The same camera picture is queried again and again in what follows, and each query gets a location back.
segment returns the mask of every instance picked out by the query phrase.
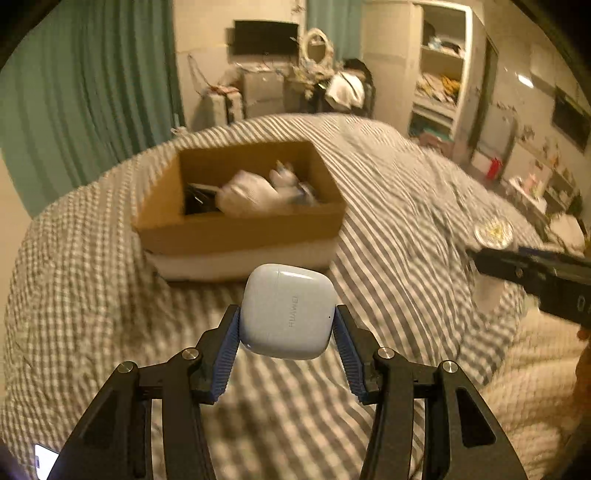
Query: television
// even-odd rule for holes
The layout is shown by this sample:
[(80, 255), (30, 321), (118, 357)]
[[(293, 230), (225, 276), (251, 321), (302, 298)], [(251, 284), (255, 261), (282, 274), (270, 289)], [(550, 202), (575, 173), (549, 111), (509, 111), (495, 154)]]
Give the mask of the television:
[(298, 24), (264, 20), (235, 20), (234, 55), (297, 56)]
[(552, 126), (584, 152), (591, 133), (591, 117), (566, 93), (556, 89)]

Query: clothes on shelf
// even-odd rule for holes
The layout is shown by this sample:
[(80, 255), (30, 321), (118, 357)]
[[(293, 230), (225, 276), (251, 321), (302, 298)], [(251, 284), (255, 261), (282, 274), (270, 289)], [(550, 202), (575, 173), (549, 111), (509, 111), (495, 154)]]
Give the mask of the clothes on shelf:
[(459, 92), (460, 82), (452, 80), (445, 75), (421, 73), (417, 80), (416, 93), (418, 95), (428, 96), (453, 107), (457, 104)]

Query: shelf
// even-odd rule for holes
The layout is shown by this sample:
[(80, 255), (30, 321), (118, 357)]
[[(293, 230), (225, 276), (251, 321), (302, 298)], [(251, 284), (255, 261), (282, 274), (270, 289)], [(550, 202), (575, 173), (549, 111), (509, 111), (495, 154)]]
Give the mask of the shelf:
[(445, 75), (454, 80), (462, 78), (464, 59), (453, 53), (432, 50), (421, 46), (421, 71), (435, 75)]
[(413, 105), (413, 113), (428, 118), (429, 120), (432, 120), (450, 130), (452, 129), (453, 120), (451, 120), (445, 115), (440, 115), (439, 113), (431, 110), (430, 108), (425, 108), (415, 103)]
[(437, 100), (432, 100), (424, 95), (415, 95), (413, 102), (415, 105), (432, 110), (433, 112), (446, 116), (451, 120), (456, 116), (456, 109), (454, 107), (438, 102)]
[(567, 210), (568, 209), (568, 207), (564, 204), (564, 202), (562, 200), (560, 200), (555, 193), (553, 193), (553, 192), (551, 192), (549, 190), (546, 190), (544, 192), (544, 197), (546, 197), (546, 196), (548, 196), (549, 198), (551, 198), (552, 200), (554, 200), (556, 203), (558, 203), (564, 210)]
[(558, 170), (550, 165), (550, 162), (548, 162), (548, 160), (546, 160), (544, 157), (543, 151), (539, 150), (529, 142), (518, 140), (517, 143), (525, 148), (529, 153), (531, 153), (538, 162), (549, 168), (552, 171), (552, 176), (560, 178), (560, 180), (562, 180), (571, 190), (575, 190), (576, 186), (572, 185), (566, 178), (564, 178), (564, 175), (562, 175)]
[(452, 59), (459, 60), (462, 63), (464, 62), (464, 59), (462, 57), (460, 57), (459, 55), (456, 55), (455, 53), (448, 53), (446, 51), (441, 51), (441, 50), (433, 50), (432, 48), (429, 48), (429, 46), (427, 46), (427, 45), (421, 45), (421, 49), (423, 51), (428, 51), (430, 53), (433, 53), (434, 55), (443, 55), (445, 57), (450, 57)]

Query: gingham blanket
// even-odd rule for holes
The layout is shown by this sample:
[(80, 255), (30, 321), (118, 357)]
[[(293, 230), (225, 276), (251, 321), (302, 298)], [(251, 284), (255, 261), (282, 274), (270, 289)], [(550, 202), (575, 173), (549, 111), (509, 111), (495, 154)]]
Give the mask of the gingham blanket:
[[(342, 303), (409, 360), (455, 359), (476, 385), (500, 366), (524, 295), (506, 287), (492, 314), (473, 305), (465, 245), (474, 222), (512, 222), (507, 202), (456, 165), (379, 122), (345, 115), (282, 115), (214, 128), (146, 151), (48, 207), (18, 254), (6, 311), (7, 396), (0, 432), (31, 477), (33, 445), (59, 450), (119, 362), (166, 361), (215, 327), (244, 283), (193, 288), (155, 274), (132, 232), (138, 204), (175, 148), (309, 139), (348, 203), (330, 278)], [(159, 404), (152, 433), (164, 478)], [(240, 348), (226, 393), (204, 407), (220, 479), (356, 478), (374, 411), (349, 392), (334, 342), (312, 361)], [(420, 470), (424, 412), (415, 409), (411, 472)]]

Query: cabinet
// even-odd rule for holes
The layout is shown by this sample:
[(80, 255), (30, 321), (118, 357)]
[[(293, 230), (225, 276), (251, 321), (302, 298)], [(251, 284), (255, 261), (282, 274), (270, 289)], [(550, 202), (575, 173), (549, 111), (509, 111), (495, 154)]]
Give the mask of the cabinet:
[[(433, 30), (460, 52), (431, 48)], [(366, 0), (361, 47), (374, 77), (377, 120), (405, 136), (417, 124), (427, 126), (453, 139), (460, 149), (467, 148), (482, 94), (486, 52), (484, 25), (471, 8), (429, 0)], [(458, 81), (459, 92), (444, 102), (421, 95), (416, 86), (423, 73)]]
[(284, 113), (283, 77), (276, 72), (244, 72), (239, 82), (246, 118)]

